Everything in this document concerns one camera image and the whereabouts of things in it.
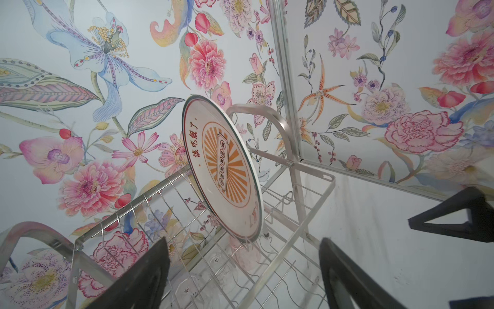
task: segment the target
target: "orange sunburst design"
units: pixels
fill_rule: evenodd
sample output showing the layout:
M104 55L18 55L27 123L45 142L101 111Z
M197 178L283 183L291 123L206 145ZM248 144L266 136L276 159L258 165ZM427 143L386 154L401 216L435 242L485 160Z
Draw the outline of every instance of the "orange sunburst design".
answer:
M203 153L219 192L233 206L245 207L250 200L250 178L247 162L236 140L220 124L209 122L203 130Z

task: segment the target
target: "pink striped leaf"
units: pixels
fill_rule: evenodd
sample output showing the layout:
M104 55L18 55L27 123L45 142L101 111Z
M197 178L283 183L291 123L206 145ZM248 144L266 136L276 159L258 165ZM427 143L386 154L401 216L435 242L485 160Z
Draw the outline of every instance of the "pink striped leaf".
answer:
M172 109L180 102L185 101L178 97L169 97L157 104L148 105L135 112L128 124L127 135L158 126L170 114Z
M61 77L47 76L28 88L0 87L0 106L11 106L38 111L79 107L99 98L89 91Z

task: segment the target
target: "blue lily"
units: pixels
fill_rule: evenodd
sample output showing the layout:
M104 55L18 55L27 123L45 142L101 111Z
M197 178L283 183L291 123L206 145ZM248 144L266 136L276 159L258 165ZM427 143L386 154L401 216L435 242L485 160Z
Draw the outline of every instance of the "blue lily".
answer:
M119 87L129 82L145 91L161 91L171 84L154 70L137 68L122 60L128 57L128 34L125 26L106 13L106 22L94 18L89 28L92 40L86 38L74 25L69 9L63 0L23 0L34 29L53 44L69 50L72 67L89 69L104 79L108 88L105 104L94 111L93 120L100 122L122 111Z

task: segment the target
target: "pink rose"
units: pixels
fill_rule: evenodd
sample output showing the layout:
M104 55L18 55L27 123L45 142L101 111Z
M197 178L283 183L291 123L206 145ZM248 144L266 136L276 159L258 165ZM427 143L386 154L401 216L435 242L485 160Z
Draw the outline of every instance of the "pink rose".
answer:
M346 161L346 168L349 170L356 170L359 168L360 163L362 162L362 159L357 158L356 155L351 155L348 160Z
M230 84L228 82L222 82L221 86L216 85L213 88L211 99L216 102L222 110L226 111L228 107L232 106L231 94Z
M391 122L384 137L398 149L411 153L440 152L458 142L464 131L462 127L461 121L452 124L447 112L433 114L424 110Z
M55 137L38 137L19 144L26 161L34 167L33 173L42 184L62 180L65 173L73 171L84 157L81 137L65 140Z
M259 57L257 57L256 53L252 54L252 58L249 58L250 64L252 65L252 69L254 70L254 73L259 75L262 72L264 72L264 68L262 67L261 60L259 60Z

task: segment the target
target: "orange orchid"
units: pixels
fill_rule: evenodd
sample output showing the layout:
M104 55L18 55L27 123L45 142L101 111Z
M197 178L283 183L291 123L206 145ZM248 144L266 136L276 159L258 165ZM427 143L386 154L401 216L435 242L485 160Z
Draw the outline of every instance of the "orange orchid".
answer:
M335 90L335 89L337 89L337 88L339 88L339 87L341 87L343 85L333 86L331 88L324 89L324 77L325 77L324 63L323 63L323 58L321 57L321 55L319 55L319 57L321 58L321 82L319 82L319 90L316 91L315 93L312 93L312 94L306 96L302 100L302 104L298 108L298 110L301 110L306 101L309 101L307 103L307 105L314 105L314 104L317 103L316 108L314 109L314 112L312 112L312 114L308 117L308 119L310 119L316 113L316 110L319 108L319 112L317 113L317 117L314 120L313 124L319 119L320 115L323 112L323 109L324 109L324 98L328 98L328 99L333 100L333 101L336 101L336 102L338 102L340 104L355 105L355 104L350 104L350 103L347 103L347 102L345 102L343 100L340 100L337 97L332 96L332 95L330 95L328 93L328 92L331 92L331 91L333 91L333 90Z

